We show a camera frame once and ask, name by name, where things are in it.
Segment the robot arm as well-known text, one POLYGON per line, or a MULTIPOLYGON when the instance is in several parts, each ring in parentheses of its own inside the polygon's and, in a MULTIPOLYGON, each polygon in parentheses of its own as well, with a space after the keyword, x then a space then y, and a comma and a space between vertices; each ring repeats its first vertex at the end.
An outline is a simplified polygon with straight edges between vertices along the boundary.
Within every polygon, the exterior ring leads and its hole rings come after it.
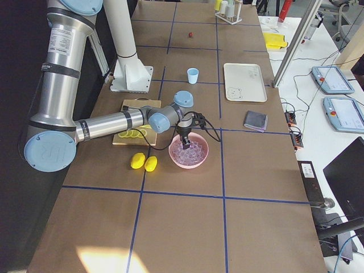
POLYGON ((153 68, 137 55, 131 14, 135 1, 48 1, 51 32, 36 96, 38 112, 28 122, 24 158, 34 169, 56 172, 69 166, 77 144, 94 138, 150 125, 156 133, 175 126, 183 148, 190 145, 193 96, 179 91, 163 108, 143 106, 92 118, 90 113, 102 82, 92 71, 107 71, 101 47, 95 45, 96 26, 108 34, 114 49, 115 90, 146 93, 153 68))

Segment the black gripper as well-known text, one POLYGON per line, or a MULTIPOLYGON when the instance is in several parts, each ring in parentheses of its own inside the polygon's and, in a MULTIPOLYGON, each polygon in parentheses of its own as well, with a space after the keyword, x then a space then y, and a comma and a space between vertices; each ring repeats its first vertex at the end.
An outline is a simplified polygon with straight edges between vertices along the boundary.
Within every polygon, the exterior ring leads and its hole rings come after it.
POLYGON ((179 134, 182 145, 183 145, 183 150, 189 149, 191 146, 191 141, 188 138, 189 133, 192 131, 191 127, 181 127, 181 126, 176 126, 176 132, 179 134))

